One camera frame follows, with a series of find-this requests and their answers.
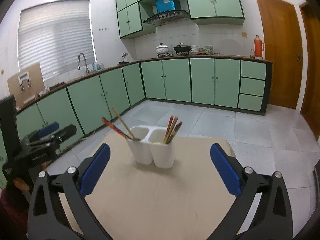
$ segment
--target range hood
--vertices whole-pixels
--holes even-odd
[[[155,14],[145,20],[143,23],[160,26],[171,22],[176,22],[182,19],[190,19],[190,14],[184,10],[172,10]]]

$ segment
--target window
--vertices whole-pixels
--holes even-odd
[[[21,11],[18,31],[20,71],[40,62],[46,81],[78,67],[84,53],[95,62],[90,28],[89,0],[64,0]],[[80,65],[84,66],[83,57]]]

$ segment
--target blue box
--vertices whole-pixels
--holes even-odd
[[[181,10],[179,0],[156,0],[156,7],[158,13],[172,10]]]

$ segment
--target white utensil holder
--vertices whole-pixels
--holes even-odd
[[[140,125],[134,126],[130,130],[135,137],[141,139],[141,141],[127,140],[136,162],[149,165],[153,160],[159,168],[172,168],[175,160],[172,142],[161,145],[154,144],[163,142],[167,128]]]

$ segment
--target gray tiled floor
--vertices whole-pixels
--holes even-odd
[[[265,116],[219,109],[144,101],[123,115],[129,127],[166,126],[171,115],[179,116],[181,137],[222,137],[229,141],[243,166],[272,174],[281,171],[286,182],[296,235],[316,207],[316,188],[312,170],[320,159],[320,148],[298,111],[268,105]],[[115,121],[120,129],[123,125]],[[63,173],[78,166],[110,132],[104,128],[82,141],[48,167],[49,174]],[[257,195],[241,231],[247,230],[258,206]]]

